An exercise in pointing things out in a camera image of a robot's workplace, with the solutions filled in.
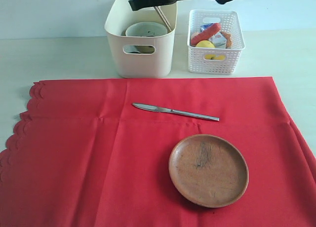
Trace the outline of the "white ceramic bowl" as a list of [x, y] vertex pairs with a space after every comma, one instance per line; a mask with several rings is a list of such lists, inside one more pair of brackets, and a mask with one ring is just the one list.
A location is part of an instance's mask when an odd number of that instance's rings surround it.
[[139, 22], [125, 30], [128, 37], [160, 37], [167, 33], [166, 26], [157, 22]]

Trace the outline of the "stainless steel cup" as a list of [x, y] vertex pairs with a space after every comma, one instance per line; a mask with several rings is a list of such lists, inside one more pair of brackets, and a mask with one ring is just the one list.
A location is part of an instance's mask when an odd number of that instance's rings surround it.
[[127, 54], [145, 54], [141, 45], [124, 45], [123, 50]]

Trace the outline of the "yellow lemon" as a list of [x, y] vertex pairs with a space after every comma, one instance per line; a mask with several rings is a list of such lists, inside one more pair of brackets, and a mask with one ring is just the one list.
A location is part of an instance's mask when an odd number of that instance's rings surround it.
[[208, 40], [202, 40], [196, 44], [196, 47], [200, 48], [215, 48], [214, 44]]

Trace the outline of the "red sausage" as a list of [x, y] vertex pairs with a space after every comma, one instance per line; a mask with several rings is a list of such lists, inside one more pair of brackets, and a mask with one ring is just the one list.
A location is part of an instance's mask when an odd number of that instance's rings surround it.
[[200, 41], [208, 40], [221, 30], [220, 23], [213, 23], [210, 27], [206, 28], [204, 31], [200, 32], [198, 35], [194, 36], [190, 40], [191, 45], [197, 45]]

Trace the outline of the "blue white milk carton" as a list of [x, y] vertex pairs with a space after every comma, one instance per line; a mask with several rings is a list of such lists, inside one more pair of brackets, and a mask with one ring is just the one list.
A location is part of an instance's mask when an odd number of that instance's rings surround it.
[[[207, 28], [211, 27], [213, 23], [204, 24], [200, 26], [200, 32], [203, 32]], [[228, 40], [220, 32], [217, 32], [215, 35], [208, 39], [216, 48], [225, 49], [228, 46]]]

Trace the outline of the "yellow cheese wedge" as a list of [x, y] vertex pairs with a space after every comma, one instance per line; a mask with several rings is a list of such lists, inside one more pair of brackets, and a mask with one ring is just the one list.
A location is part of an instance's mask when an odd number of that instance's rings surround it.
[[214, 55], [214, 54], [206, 54], [204, 56], [205, 60], [217, 60], [217, 61], [223, 61], [226, 59], [225, 55]]

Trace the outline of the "metal table knife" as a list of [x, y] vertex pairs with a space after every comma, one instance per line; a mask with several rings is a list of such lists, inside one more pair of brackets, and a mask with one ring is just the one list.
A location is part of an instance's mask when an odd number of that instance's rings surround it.
[[142, 109], [142, 110], [150, 111], [150, 112], [175, 114], [175, 115], [188, 116], [192, 118], [198, 118], [198, 119], [204, 119], [204, 120], [210, 120], [210, 121], [220, 121], [220, 118], [209, 116], [209, 115], [185, 112], [185, 111], [164, 108], [164, 107], [159, 107], [159, 106], [154, 106], [154, 105], [141, 104], [141, 103], [132, 103], [132, 105], [138, 109]]

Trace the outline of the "brown wooden plate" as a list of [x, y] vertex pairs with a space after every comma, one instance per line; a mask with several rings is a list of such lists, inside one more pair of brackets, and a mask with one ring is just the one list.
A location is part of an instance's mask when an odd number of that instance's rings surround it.
[[170, 154], [168, 171], [181, 195], [207, 208], [235, 203], [249, 184], [241, 152], [225, 139], [208, 134], [181, 140]]

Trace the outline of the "brown egg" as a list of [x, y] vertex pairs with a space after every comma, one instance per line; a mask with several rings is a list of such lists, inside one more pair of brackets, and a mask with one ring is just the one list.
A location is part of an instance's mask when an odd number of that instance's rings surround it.
[[191, 35], [191, 39], [193, 39], [194, 37], [196, 37], [199, 33], [198, 32], [195, 32]]

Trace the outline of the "cream plastic bin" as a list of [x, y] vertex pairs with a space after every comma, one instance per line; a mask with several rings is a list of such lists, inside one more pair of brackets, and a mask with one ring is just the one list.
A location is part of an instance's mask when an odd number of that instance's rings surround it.
[[[170, 23], [166, 35], [128, 37], [125, 30], [135, 23], [157, 22], [165, 26], [153, 8], [133, 11], [128, 1], [114, 1], [104, 26], [118, 74], [125, 78], [167, 76], [172, 64], [177, 4], [160, 7]], [[124, 45], [141, 45], [145, 54], [127, 54]]]

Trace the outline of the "white perforated plastic basket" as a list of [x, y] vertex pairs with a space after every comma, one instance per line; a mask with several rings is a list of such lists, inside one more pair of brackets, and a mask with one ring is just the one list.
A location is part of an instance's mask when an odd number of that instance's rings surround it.
[[[220, 23], [221, 31], [232, 36], [231, 48], [200, 48], [190, 44], [191, 35], [200, 33], [200, 26], [209, 23]], [[189, 71], [192, 73], [229, 75], [236, 68], [245, 43], [239, 23], [238, 14], [228, 10], [191, 10], [189, 14], [188, 39]], [[206, 54], [225, 55], [223, 61], [205, 60]]]

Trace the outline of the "red tablecloth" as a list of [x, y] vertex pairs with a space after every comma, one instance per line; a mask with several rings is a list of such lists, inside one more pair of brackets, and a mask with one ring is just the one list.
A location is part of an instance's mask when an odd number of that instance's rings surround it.
[[[271, 77], [43, 80], [30, 96], [0, 154], [3, 227], [316, 224], [316, 160]], [[194, 134], [244, 156], [249, 185], [236, 203], [203, 208], [174, 187], [170, 153]]]

